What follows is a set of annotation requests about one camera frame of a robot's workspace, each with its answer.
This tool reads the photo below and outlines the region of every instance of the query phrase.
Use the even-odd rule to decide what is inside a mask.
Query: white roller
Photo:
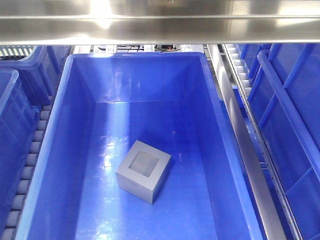
[[[3,231],[1,240],[13,240],[15,236],[15,230],[14,228],[6,228]]]
[[[38,154],[40,152],[42,143],[40,141],[33,141],[30,147],[31,154]]]
[[[15,195],[12,202],[12,209],[21,210],[24,206],[26,195]]]
[[[51,111],[52,110],[52,104],[48,106],[43,106],[43,110],[45,111]]]
[[[33,141],[35,142],[42,142],[44,139],[45,132],[44,131],[35,131],[34,136],[33,136]]]
[[[34,175],[35,168],[33,166],[25,166],[22,171],[21,179],[31,180]]]
[[[242,86],[243,86],[244,88],[249,88],[249,87],[250,87],[250,82],[249,82],[249,80],[242,80],[241,83],[242,83]]]
[[[242,73],[239,73],[239,78],[240,78],[240,80],[242,81],[242,80],[247,80],[248,78],[247,78],[247,74],[245,74],[244,72],[242,72]]]
[[[237,49],[235,47],[229,47],[229,51],[231,54],[236,54],[237,53]]]
[[[45,131],[46,128],[47,128],[47,124],[48,124],[48,121],[40,120],[40,121],[38,122],[37,130],[39,130],[39,131]]]
[[[29,184],[30,181],[29,180],[21,180],[18,184],[18,188],[16,190],[16,193],[18,195],[25,195],[28,192],[29,189]]]
[[[246,87],[244,90],[246,92],[246,95],[249,96],[250,92],[251,92],[252,87]]]
[[[239,59],[238,53],[232,53],[231,57],[232,57],[233,60]]]
[[[234,62],[234,65],[235,65],[236,67],[242,66],[242,62],[241,62],[240,59],[234,60],[233,62]]]
[[[243,67],[243,66],[237,66],[237,67],[236,67],[236,70],[237,70],[237,72],[238,72],[239,74],[241,74],[241,73],[244,73],[244,72],[245,72],[245,69],[244,69],[244,67]]]
[[[50,118],[50,111],[41,111],[40,113],[40,120],[48,121]]]
[[[9,212],[8,218],[6,220],[6,226],[10,228],[16,227],[19,221],[20,213],[20,211]]]
[[[28,156],[26,157],[26,166],[30,166],[30,167],[34,167],[36,166],[38,161],[38,154],[36,153],[30,153],[28,154]]]

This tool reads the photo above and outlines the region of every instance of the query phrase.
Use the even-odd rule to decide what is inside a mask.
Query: blue crate
[[[284,84],[268,60],[248,97],[303,239],[320,234],[320,46],[306,45]]]
[[[117,184],[136,140],[172,156],[153,205]],[[262,240],[239,161],[203,54],[72,55],[16,239]]]
[[[34,106],[50,105],[70,46],[36,46],[21,60],[0,60],[0,68],[19,71],[23,90]]]
[[[0,68],[0,236],[38,119],[39,110],[30,105],[18,71]]]
[[[272,45],[268,60],[282,83],[285,83],[306,45],[306,43],[277,43]]]

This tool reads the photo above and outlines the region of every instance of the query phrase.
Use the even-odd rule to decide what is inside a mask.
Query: conveyor belt
[[[256,135],[256,138],[258,139],[258,143],[262,151],[262,155],[264,157],[266,166],[273,180],[273,184],[275,186],[279,200],[282,204],[282,208],[287,218],[287,221],[289,223],[291,232],[295,240],[302,240],[302,236],[298,229],[295,217],[293,216],[288,200],[285,196],[285,193],[280,183],[280,179],[276,172],[275,166],[271,160],[266,144],[261,136],[260,130],[258,129],[258,125],[253,117],[249,102],[247,101],[248,95],[251,91],[251,86],[250,86],[249,80],[247,79],[247,74],[245,73],[246,66],[243,65],[244,64],[243,61],[240,61],[240,56],[233,44],[223,44],[222,48],[225,53],[227,62],[229,63],[233,79],[235,80],[235,83],[239,88],[243,105],[249,117],[250,123],[254,128],[254,133]]]

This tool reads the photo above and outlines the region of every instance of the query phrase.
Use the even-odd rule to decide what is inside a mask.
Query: metal beam
[[[313,0],[2,0],[0,45],[320,42]]]

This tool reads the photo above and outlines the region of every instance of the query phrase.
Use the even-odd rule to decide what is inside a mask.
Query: cable
[[[170,50],[170,51],[167,51],[168,50],[168,48],[166,48],[166,49],[161,49],[161,48],[158,48],[158,47],[154,47],[155,49],[158,49],[159,51],[161,51],[161,53],[163,53],[163,52],[167,52],[167,53],[170,53],[170,52],[176,52],[176,51],[180,51],[181,50],[181,48],[180,49],[176,49],[176,50]]]

